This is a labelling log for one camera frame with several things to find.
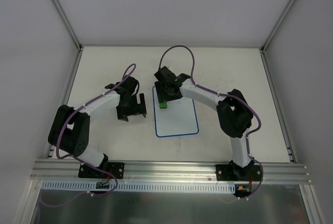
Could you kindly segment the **green whiteboard eraser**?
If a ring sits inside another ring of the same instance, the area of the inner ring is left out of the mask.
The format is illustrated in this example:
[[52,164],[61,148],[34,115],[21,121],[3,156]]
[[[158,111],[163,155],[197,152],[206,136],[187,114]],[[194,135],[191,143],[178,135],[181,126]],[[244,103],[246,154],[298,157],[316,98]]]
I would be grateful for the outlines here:
[[159,108],[160,109],[167,109],[167,107],[168,107],[167,101],[159,102]]

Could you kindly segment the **blue framed small whiteboard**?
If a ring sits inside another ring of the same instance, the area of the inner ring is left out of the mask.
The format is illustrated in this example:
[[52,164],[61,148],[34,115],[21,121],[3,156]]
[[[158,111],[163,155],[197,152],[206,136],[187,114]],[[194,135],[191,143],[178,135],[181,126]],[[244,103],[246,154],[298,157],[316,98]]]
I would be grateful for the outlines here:
[[195,135],[199,125],[195,103],[192,99],[181,98],[167,102],[167,108],[160,108],[156,88],[152,88],[155,133],[159,138]]

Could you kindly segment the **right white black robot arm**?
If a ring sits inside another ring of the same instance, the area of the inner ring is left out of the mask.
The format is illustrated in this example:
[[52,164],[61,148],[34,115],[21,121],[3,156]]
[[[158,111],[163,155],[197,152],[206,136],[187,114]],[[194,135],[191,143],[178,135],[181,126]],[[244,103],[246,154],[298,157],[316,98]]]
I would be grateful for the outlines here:
[[167,102],[188,98],[202,103],[216,111],[222,131],[230,137],[233,158],[226,173],[237,180],[245,180],[251,175],[254,162],[248,155],[246,134],[252,125],[253,113],[242,93],[234,89],[219,94],[209,88],[195,83],[184,73],[176,76],[166,66],[154,74],[157,79],[155,89],[161,109],[167,108]]

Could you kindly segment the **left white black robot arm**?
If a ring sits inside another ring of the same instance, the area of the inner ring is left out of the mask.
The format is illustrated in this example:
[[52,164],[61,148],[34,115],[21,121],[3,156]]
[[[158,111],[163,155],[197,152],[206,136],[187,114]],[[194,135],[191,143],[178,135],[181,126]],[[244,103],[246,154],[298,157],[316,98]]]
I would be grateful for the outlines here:
[[145,96],[139,93],[139,81],[128,76],[78,107],[58,108],[48,135],[49,144],[56,147],[57,158],[71,156],[87,166],[98,178],[108,173],[108,156],[89,145],[91,123],[115,109],[118,120],[128,122],[129,116],[146,117]]

